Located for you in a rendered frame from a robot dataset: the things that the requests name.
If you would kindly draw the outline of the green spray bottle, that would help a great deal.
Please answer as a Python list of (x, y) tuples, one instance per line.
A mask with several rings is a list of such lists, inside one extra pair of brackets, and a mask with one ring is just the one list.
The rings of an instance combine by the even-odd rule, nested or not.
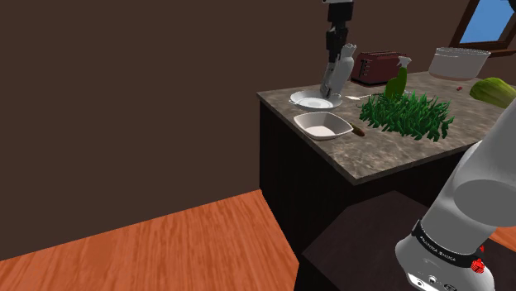
[(397, 98), (404, 94), (408, 77), (408, 65), (411, 61), (412, 59), (407, 56), (399, 57), (399, 71), (385, 86), (384, 96), (386, 98)]

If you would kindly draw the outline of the dark robot stand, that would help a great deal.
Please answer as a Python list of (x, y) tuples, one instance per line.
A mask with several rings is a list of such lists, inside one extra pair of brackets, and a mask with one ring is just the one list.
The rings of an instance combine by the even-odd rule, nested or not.
[(302, 253), (294, 291), (417, 291), (394, 248), (427, 210), (395, 191), (346, 208)]

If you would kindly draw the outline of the white square bowl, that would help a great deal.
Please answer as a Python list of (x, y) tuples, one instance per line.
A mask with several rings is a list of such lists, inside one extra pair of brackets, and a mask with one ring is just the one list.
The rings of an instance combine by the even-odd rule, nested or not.
[(327, 141), (352, 132), (351, 124), (331, 112), (308, 112), (294, 117), (295, 124), (315, 141)]

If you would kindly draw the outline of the dark red toaster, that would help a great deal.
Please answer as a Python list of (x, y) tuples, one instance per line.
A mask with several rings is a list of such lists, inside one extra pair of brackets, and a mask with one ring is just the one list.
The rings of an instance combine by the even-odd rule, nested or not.
[(386, 84), (397, 76), (400, 56), (407, 54), (390, 50), (361, 52), (355, 59), (351, 81), (365, 86)]

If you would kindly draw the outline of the large white pot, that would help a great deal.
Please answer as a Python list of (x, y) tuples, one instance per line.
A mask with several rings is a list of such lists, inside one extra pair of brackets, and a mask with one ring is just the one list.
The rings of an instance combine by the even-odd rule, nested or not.
[(440, 79), (470, 80), (476, 78), (491, 53), (467, 48), (436, 48), (428, 72)]

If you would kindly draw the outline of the green melon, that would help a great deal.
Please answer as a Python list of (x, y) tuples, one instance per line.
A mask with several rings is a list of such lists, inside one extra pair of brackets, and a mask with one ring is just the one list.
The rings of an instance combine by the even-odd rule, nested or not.
[(502, 79), (490, 77), (476, 82), (470, 96), (476, 100), (506, 108), (515, 98), (516, 89)]

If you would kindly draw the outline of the dark kitchen cabinet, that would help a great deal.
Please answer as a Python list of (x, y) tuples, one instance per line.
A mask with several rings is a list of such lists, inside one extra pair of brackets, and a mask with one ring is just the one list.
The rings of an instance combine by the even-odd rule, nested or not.
[(297, 257), (353, 204), (397, 191), (430, 206), (465, 152), (462, 146), (420, 165), (359, 181), (332, 165), (270, 105), (260, 103), (259, 186)]

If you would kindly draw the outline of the green grass plant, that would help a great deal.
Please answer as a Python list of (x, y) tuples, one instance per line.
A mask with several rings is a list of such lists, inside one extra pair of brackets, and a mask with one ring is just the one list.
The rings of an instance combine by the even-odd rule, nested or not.
[(358, 106), (359, 119), (367, 126), (382, 131), (397, 132), (415, 141), (424, 137), (437, 142), (448, 135), (455, 117), (450, 116), (451, 102), (443, 103), (438, 96), (428, 98), (415, 93), (389, 98), (384, 93), (370, 95)]

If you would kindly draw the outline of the white leaning bottle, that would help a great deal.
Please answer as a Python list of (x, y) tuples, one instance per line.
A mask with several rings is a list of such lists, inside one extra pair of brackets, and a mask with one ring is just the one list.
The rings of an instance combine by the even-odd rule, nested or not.
[(353, 53), (356, 45), (346, 43), (340, 50), (330, 49), (327, 68), (320, 86), (323, 98), (339, 94), (354, 67)]

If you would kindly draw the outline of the brown framed window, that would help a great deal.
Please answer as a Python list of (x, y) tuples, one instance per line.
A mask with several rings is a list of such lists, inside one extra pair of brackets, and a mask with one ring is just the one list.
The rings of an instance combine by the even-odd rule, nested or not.
[(516, 0), (469, 0), (450, 47), (507, 50), (516, 36)]

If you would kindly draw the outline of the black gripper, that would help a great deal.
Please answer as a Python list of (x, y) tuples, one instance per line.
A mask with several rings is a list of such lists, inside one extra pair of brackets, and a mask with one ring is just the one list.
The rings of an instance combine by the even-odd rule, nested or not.
[(330, 2), (328, 5), (327, 21), (331, 28), (326, 32), (326, 49), (329, 63), (336, 62), (346, 44), (348, 30), (344, 28), (352, 19), (353, 8), (354, 2)]

